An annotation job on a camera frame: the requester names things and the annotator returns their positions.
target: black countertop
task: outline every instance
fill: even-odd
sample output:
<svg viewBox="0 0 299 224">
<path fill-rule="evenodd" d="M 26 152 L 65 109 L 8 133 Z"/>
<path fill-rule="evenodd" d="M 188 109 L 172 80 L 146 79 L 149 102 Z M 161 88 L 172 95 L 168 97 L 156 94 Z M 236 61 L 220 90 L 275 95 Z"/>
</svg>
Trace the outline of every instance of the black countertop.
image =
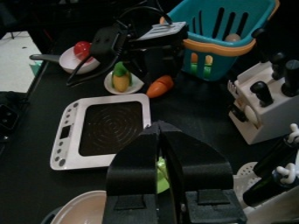
<svg viewBox="0 0 299 224">
<path fill-rule="evenodd" d="M 77 41 L 92 40 L 96 30 L 86 27 L 84 32 L 65 31 L 52 53 L 61 54 Z M 57 64 L 42 63 L 28 92 L 29 104 L 0 156 L 0 223 L 40 224 L 45 215 L 72 198 L 105 190 L 106 168 L 54 171 L 49 164 L 62 110 L 80 98 L 110 95 L 104 77 L 66 87 L 68 77 Z M 233 98 L 226 81 L 208 83 L 180 73 L 173 89 L 149 100 L 149 108 L 152 122 L 168 122 L 209 144 L 236 173 L 244 163 L 267 154 L 279 139 L 246 145 L 228 117 Z"/>
</svg>

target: knife block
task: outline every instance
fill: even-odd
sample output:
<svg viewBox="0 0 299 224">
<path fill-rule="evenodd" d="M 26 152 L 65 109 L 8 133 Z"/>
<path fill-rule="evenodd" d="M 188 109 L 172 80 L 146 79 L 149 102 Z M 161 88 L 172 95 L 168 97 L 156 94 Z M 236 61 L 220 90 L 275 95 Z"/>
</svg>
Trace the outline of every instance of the knife block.
<svg viewBox="0 0 299 224">
<path fill-rule="evenodd" d="M 233 108 L 242 115 L 238 119 L 236 110 L 228 112 L 228 117 L 237 127 L 237 131 L 244 137 L 246 144 L 256 144 L 275 137 L 280 137 L 289 132 L 289 124 L 299 123 L 299 95 L 285 96 L 281 86 L 285 78 L 275 80 L 272 78 L 271 62 L 257 63 L 244 73 L 237 76 L 234 86 L 237 98 L 233 101 Z M 257 95 L 249 87 L 263 81 L 267 84 L 273 102 L 263 107 Z"/>
</svg>

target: plastic basket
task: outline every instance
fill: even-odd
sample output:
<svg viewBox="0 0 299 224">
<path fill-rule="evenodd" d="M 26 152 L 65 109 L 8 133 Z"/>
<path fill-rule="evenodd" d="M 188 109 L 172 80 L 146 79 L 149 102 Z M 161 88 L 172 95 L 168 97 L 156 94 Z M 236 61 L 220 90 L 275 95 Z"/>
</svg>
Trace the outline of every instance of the plastic basket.
<svg viewBox="0 0 299 224">
<path fill-rule="evenodd" d="M 277 7 L 277 0 L 181 1 L 168 13 L 173 22 L 184 21 L 189 26 L 181 70 L 205 81 L 217 81 L 237 56 L 252 49 L 250 33 Z M 237 34 L 238 40 L 225 41 L 229 34 Z"/>
</svg>

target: knife handle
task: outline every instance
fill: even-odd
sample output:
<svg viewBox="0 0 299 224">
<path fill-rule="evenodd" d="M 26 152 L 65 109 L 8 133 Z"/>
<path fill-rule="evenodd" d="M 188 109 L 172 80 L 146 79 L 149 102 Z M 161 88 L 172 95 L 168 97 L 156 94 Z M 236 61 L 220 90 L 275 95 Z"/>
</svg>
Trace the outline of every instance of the knife handle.
<svg viewBox="0 0 299 224">
<path fill-rule="evenodd" d="M 291 59 L 285 62 L 284 84 L 281 92 L 285 96 L 299 95 L 299 60 Z"/>
<path fill-rule="evenodd" d="M 277 52 L 268 60 L 272 63 L 272 78 L 277 81 L 285 76 L 285 55 L 283 52 Z"/>
<path fill-rule="evenodd" d="M 253 94 L 256 94 L 256 98 L 259 99 L 259 104 L 264 108 L 269 104 L 272 104 L 273 99 L 267 87 L 267 84 L 263 81 L 257 81 L 250 87 L 249 90 Z"/>
<path fill-rule="evenodd" d="M 253 30 L 250 37 L 256 40 L 254 51 L 261 63 L 268 61 L 269 37 L 264 28 Z"/>
<path fill-rule="evenodd" d="M 253 173 L 260 177 L 265 177 L 273 171 L 279 165 L 289 163 L 297 153 L 296 147 L 285 142 L 284 139 L 279 139 L 277 143 L 272 147 L 271 151 L 257 161 L 253 167 Z"/>
<path fill-rule="evenodd" d="M 244 192 L 242 200 L 250 207 L 256 207 L 277 194 L 288 191 L 297 186 L 297 179 L 292 184 L 281 184 L 281 175 L 273 170 L 273 172 L 264 178 L 261 178 Z"/>
</svg>

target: black handle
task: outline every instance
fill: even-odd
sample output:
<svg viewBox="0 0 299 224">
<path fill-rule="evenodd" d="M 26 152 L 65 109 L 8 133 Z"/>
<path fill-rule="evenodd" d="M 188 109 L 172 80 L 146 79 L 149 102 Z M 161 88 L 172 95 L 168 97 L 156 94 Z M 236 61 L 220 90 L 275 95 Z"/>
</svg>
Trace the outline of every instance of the black handle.
<svg viewBox="0 0 299 224">
<path fill-rule="evenodd" d="M 281 91 L 285 96 L 293 97 L 299 94 L 299 61 L 291 59 L 287 61 L 284 72 L 284 85 Z"/>
<path fill-rule="evenodd" d="M 52 210 L 44 219 L 41 220 L 41 224 L 50 224 L 54 216 L 57 215 L 58 211 L 61 210 L 61 207 L 57 207 L 54 210 Z"/>
<path fill-rule="evenodd" d="M 256 94 L 256 98 L 259 99 L 259 103 L 261 107 L 272 104 L 273 99 L 267 87 L 267 84 L 263 81 L 257 81 L 250 87 L 249 90 L 253 94 Z"/>
<path fill-rule="evenodd" d="M 261 63 L 268 61 L 269 37 L 264 28 L 257 28 L 250 34 L 256 40 L 254 51 Z"/>
<path fill-rule="evenodd" d="M 8 106 L 0 104 L 0 132 L 12 133 L 18 121 L 18 114 Z"/>
<path fill-rule="evenodd" d="M 228 106 L 228 110 L 241 122 L 245 122 L 248 120 L 244 112 L 238 109 L 238 107 L 234 104 L 230 104 Z"/>
<path fill-rule="evenodd" d="M 277 81 L 285 76 L 285 55 L 283 52 L 277 52 L 268 60 L 272 63 L 272 78 Z"/>
<path fill-rule="evenodd" d="M 279 139 L 271 151 L 257 161 L 253 172 L 263 178 L 269 175 L 273 169 L 280 165 L 285 166 L 293 162 L 297 153 L 297 146 L 287 142 L 287 138 Z"/>
</svg>

